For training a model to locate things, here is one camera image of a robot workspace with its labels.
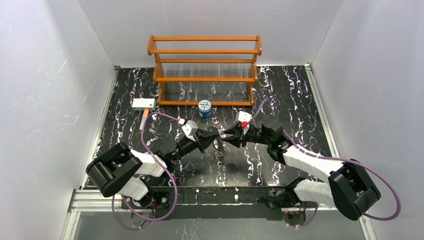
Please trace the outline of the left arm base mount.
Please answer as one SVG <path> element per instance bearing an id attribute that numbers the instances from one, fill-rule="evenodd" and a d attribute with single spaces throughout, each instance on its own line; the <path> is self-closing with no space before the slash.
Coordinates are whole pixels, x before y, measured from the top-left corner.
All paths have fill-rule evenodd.
<path id="1" fill-rule="evenodd" d="M 125 198 L 123 202 L 121 203 L 122 209 L 128 209 L 129 204 L 134 210 L 141 210 L 141 209 L 153 209 L 153 210 L 160 210 L 160 209 L 169 209 L 171 207 L 171 194 L 168 190 L 152 190 L 149 193 L 147 193 L 143 198 L 140 200 L 134 200 L 132 198 Z"/>

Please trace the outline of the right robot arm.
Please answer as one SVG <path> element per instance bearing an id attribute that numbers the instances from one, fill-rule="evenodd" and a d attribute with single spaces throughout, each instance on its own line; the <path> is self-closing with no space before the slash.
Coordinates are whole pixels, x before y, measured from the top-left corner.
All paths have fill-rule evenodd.
<path id="1" fill-rule="evenodd" d="M 302 148 L 287 136 L 283 125 L 270 117 L 260 127 L 247 121 L 238 121 L 224 130 L 223 141 L 237 147 L 247 143 L 266 145 L 270 157 L 285 166 L 302 170 L 316 177 L 312 181 L 299 177 L 288 184 L 282 193 L 275 194 L 285 203 L 315 202 L 335 207 L 350 220 L 358 220 L 376 202 L 381 193 L 358 161 L 341 162 Z"/>

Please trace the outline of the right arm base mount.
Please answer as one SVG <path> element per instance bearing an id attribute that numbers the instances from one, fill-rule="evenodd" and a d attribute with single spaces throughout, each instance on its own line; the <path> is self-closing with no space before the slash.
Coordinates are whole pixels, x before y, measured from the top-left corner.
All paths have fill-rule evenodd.
<path id="1" fill-rule="evenodd" d="M 306 201 L 295 201 L 285 195 L 262 196 L 257 199 L 256 202 L 258 204 L 264 204 L 270 209 L 299 208 L 298 212 L 305 212 L 308 207 L 308 203 Z"/>

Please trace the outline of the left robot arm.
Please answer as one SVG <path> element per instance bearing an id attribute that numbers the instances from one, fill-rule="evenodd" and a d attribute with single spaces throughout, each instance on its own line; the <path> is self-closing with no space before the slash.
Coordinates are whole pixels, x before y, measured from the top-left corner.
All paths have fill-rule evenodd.
<path id="1" fill-rule="evenodd" d="M 138 152 L 120 142 L 90 162 L 85 172 L 105 198 L 120 194 L 140 201 L 152 192 L 136 175 L 161 177 L 182 157 L 196 149 L 203 152 L 219 136 L 216 129 L 198 129 L 193 139 L 163 139 L 153 154 Z"/>

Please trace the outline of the large silver carabiner keyring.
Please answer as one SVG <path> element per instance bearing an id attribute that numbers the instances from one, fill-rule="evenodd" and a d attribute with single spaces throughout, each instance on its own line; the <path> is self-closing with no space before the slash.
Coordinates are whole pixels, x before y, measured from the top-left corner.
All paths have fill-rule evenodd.
<path id="1" fill-rule="evenodd" d="M 225 158 L 226 152 L 225 152 L 225 148 L 224 148 L 224 145 L 222 143 L 221 138 L 217 137 L 216 142 L 217 142 L 217 147 L 215 148 L 215 150 L 217 151 L 217 157 L 224 157 Z"/>

